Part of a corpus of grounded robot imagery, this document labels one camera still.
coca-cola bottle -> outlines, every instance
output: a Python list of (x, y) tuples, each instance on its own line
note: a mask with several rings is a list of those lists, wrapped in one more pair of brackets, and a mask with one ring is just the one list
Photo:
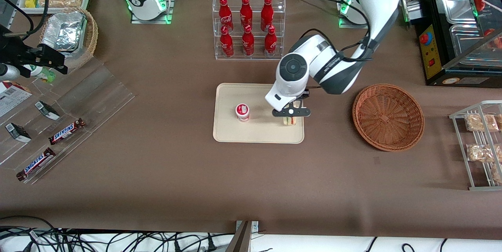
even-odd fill
[(233, 31), (232, 10), (228, 7), (227, 0), (220, 0), (219, 10), (221, 25), (228, 28), (228, 33)]
[(263, 5), (262, 9), (262, 23), (261, 29), (264, 32), (267, 32), (269, 25), (272, 24), (272, 20), (274, 19), (274, 9), (272, 8), (272, 0), (265, 0), (265, 5)]
[(253, 28), (253, 10), (249, 5), (249, 0), (242, 0), (242, 7), (240, 8), (240, 23), (242, 27), (250, 25)]
[(230, 58), (233, 56), (233, 42), (232, 37), (228, 34), (228, 27), (221, 27), (221, 50), (223, 50), (224, 56)]
[(255, 36), (251, 33), (251, 26), (244, 27), (244, 34), (242, 35), (242, 53), (246, 56), (251, 56), (255, 52)]
[(269, 33), (265, 36), (265, 56), (268, 58), (274, 57), (276, 52), (276, 27), (274, 25), (269, 26)]

control panel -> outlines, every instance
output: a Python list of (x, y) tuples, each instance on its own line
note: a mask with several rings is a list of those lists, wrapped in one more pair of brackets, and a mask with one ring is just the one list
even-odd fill
[(420, 35), (419, 41), (422, 61), (425, 67), (425, 76), (427, 79), (430, 79), (441, 71), (441, 61), (439, 60), (438, 47), (432, 25)]

red switch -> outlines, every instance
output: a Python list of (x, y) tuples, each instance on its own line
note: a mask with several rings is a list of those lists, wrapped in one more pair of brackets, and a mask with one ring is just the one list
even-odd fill
[(429, 36), (427, 34), (422, 34), (420, 36), (420, 43), (421, 44), (425, 44), (429, 41)]

red emergency stop button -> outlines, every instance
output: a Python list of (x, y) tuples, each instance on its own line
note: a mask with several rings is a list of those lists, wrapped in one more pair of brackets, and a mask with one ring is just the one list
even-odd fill
[(427, 34), (422, 34), (420, 36), (420, 43), (421, 44), (425, 44), (429, 41), (429, 36)]
[(432, 33), (424, 33), (420, 36), (420, 43), (427, 46), (432, 42)]

wicker basket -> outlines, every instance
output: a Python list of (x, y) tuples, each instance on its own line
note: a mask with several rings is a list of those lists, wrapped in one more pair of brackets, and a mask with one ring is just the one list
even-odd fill
[[(84, 39), (84, 44), (83, 44), (83, 49), (84, 53), (78, 57), (67, 57), (65, 59), (65, 65), (70, 69), (70, 70), (75, 70), (77, 68), (80, 68), (82, 65), (87, 63), (94, 54), (94, 51), (96, 49), (96, 44), (97, 44), (97, 24), (96, 21), (94, 20), (93, 16), (86, 10), (78, 8), (78, 7), (72, 7), (72, 8), (66, 8), (64, 9), (64, 13), (71, 13), (74, 11), (81, 12), (85, 14), (87, 18), (87, 26), (85, 29), (85, 39)], [(42, 42), (42, 38), (44, 37), (45, 29), (47, 28), (47, 21), (42, 27), (42, 34), (40, 35), (40, 42)]]
[(392, 84), (364, 88), (354, 101), (352, 116), (369, 144), (389, 152), (412, 148), (424, 133), (422, 109), (409, 93)]

